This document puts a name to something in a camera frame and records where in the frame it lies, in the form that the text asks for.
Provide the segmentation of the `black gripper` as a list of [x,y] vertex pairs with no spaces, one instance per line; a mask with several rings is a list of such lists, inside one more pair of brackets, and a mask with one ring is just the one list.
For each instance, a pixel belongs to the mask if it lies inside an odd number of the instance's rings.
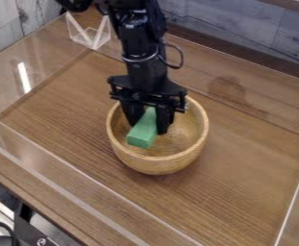
[[162,57],[123,57],[122,60],[127,73],[108,78],[111,98],[119,100],[131,126],[141,120],[145,106],[155,107],[157,131],[165,135],[174,123],[175,111],[185,112],[187,91],[170,79],[169,63]]

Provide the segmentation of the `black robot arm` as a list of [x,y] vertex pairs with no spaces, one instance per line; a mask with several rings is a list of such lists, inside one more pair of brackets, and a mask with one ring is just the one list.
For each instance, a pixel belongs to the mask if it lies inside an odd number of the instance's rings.
[[167,62],[167,22],[158,0],[55,1],[71,12],[95,7],[110,17],[127,68],[125,75],[108,78],[111,97],[119,100],[130,125],[141,121],[146,108],[153,107],[157,131],[165,135],[175,114],[186,111],[187,90],[169,78],[174,65]]

